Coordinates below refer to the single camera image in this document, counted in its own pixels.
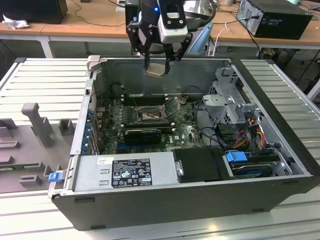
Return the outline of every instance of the white paper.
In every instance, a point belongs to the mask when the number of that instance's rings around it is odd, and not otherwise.
[[[2,23],[6,25],[7,28],[13,29],[13,30],[30,27],[30,25],[28,25],[27,21],[25,20],[18,20],[18,21],[12,20],[6,17],[5,15],[3,15]]]

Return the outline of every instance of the table leg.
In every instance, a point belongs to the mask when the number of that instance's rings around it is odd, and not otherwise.
[[[90,54],[89,43],[87,41],[84,42],[84,49],[86,54]]]
[[[320,80],[314,85],[314,87],[307,94],[307,97],[312,101],[320,92]]]
[[[47,59],[53,59],[55,58],[55,53],[51,50],[50,45],[49,45],[49,37],[48,36],[41,36],[39,39],[42,50],[44,52],[44,55]]]

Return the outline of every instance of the white cable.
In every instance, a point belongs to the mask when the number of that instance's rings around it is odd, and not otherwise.
[[[245,18],[239,19],[238,21],[242,21],[242,20],[246,20],[246,19],[247,19],[247,18],[245,17]],[[218,36],[216,36],[215,43],[214,43],[214,47],[213,47],[212,56],[215,56],[215,54],[216,54],[217,43],[218,43],[218,39],[219,39],[220,34],[221,34],[224,30],[229,30],[229,31],[231,31],[231,29],[228,28],[228,26],[227,26],[227,24],[229,24],[229,23],[230,23],[230,22],[226,21],[226,22],[224,23],[225,28],[222,29],[222,30],[219,32]]]

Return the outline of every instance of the red wire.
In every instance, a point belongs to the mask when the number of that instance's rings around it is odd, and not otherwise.
[[[238,141],[239,141],[239,136],[240,136],[240,134],[242,134],[242,133],[244,133],[245,131],[240,131],[239,133],[238,133],[238,135],[236,136],[236,143],[238,143]]]

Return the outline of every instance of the yellow wire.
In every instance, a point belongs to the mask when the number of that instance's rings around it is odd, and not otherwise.
[[[239,142],[235,147],[234,149],[237,149],[239,147],[241,147],[243,144],[245,144],[246,142],[248,141],[248,138],[246,138],[245,140],[243,140],[242,142]]]

